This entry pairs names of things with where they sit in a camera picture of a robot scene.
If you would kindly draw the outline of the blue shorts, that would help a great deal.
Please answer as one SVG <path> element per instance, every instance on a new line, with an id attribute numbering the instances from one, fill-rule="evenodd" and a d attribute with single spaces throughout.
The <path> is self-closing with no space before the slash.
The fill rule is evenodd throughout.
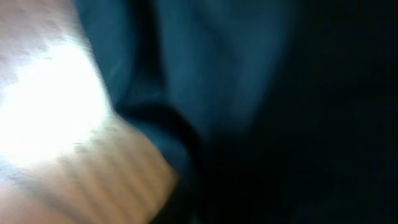
<path id="1" fill-rule="evenodd" d="M 397 2 L 87 0 L 112 105 L 180 177 L 162 222 L 397 222 Z"/>

